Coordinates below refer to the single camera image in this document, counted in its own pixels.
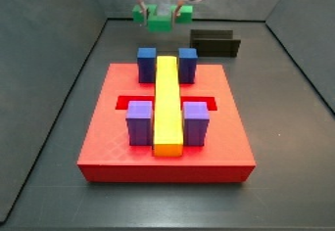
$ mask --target red platform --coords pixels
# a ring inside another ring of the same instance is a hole
[[[180,158],[156,158],[152,147],[130,147],[124,98],[154,96],[153,84],[138,84],[137,65],[112,64],[108,68],[89,130],[77,160],[92,182],[243,182],[255,160],[224,70],[197,65],[195,84],[180,85],[183,98],[215,98],[204,147],[184,147]]]

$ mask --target black box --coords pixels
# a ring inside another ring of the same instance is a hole
[[[236,57],[239,44],[232,30],[191,30],[189,47],[199,57]]]

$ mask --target yellow block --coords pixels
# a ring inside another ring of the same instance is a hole
[[[183,153],[183,124],[176,57],[157,56],[154,90],[153,154],[180,157]]]

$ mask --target gray wall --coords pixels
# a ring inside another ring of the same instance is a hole
[[[281,0],[267,24],[335,111],[335,0]]]
[[[96,0],[0,0],[0,222],[104,22]]]
[[[265,21],[279,0],[204,0],[195,5],[195,19]],[[109,18],[130,18],[136,0],[98,0]],[[148,0],[161,4],[162,1]]]

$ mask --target blue block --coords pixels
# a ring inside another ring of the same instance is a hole
[[[183,103],[183,138],[184,146],[204,146],[204,138],[209,123],[205,102]]]
[[[125,120],[130,146],[152,146],[152,115],[152,102],[129,102]]]
[[[179,83],[192,84],[196,72],[197,55],[195,48],[179,48]]]
[[[138,82],[154,83],[156,79],[156,48],[138,48],[137,66],[138,66]]]

